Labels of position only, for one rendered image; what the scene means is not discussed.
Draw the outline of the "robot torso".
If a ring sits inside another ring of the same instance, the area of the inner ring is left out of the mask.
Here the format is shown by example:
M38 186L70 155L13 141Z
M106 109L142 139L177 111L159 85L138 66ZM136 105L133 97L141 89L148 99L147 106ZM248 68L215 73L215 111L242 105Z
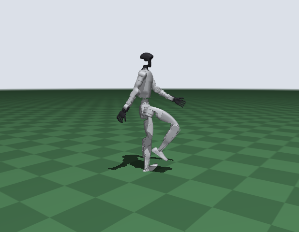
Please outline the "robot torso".
M139 90L141 92L140 95L139 95L139 97L143 98L143 100L141 101L141 105L139 106L139 112L140 112L140 114L142 116L146 116L143 113L143 110L144 110L144 108L147 109L150 106L149 105L149 99L146 99L146 98L150 98L150 96L151 96L151 89L152 89L153 77L152 77L151 71L148 71L145 68L143 70L140 70L140 71L147 72L147 77L143 81L141 87L139 88Z

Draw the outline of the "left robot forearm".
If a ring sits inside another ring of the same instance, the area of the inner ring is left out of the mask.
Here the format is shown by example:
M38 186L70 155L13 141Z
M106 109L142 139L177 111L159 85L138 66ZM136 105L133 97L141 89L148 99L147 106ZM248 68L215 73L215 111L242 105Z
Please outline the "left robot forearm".
M165 97L166 99L171 100L171 101L174 99L174 97L170 96L169 94L167 94L167 93L164 92L163 90L160 90L160 92L158 92L158 94L159 94L160 96Z

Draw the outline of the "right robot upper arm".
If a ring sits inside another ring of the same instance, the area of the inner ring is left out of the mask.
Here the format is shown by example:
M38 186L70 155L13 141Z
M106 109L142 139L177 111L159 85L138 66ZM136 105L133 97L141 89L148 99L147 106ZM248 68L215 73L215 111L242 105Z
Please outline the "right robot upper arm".
M142 85L143 81L146 79L146 77L147 77L147 72L145 72L145 71L140 71L140 72L138 73L138 78L137 78L136 83L135 83L135 86L134 86L134 89L135 89L135 88L138 89L138 93L136 94L136 96L139 96L139 95L140 95L141 92L140 92L139 88L141 87L141 85ZM134 89L133 89L133 90L134 90Z

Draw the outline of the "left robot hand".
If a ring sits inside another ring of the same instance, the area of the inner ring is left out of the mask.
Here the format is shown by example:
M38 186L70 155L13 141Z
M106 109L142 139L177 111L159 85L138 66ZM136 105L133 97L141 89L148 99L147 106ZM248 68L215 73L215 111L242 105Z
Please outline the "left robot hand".
M172 96L172 95L171 95L171 96ZM172 97L174 97L174 96L172 96ZM178 98L178 97L177 97L177 98L174 97L174 99L172 100L172 102L174 101L177 105L181 106L181 105L185 104L184 102L186 102L186 101L181 100L181 99L184 99L184 98L183 98L183 97L179 97L179 98ZM183 102L182 102L182 101L183 101ZM179 103L180 103L181 105L180 105ZM182 104L182 103L183 103L183 104ZM184 106L184 105L183 105L183 106ZM182 106L181 106L181 107L182 107Z

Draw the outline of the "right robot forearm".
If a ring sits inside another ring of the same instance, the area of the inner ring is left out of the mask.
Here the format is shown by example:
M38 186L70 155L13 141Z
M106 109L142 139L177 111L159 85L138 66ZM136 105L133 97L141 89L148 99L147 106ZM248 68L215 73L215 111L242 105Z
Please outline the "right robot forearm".
M126 104L124 105L124 109L126 110L128 107L132 106L134 100L136 99L136 94L138 93L138 89L135 88L131 93L130 93L130 97L128 99L128 101L126 102Z

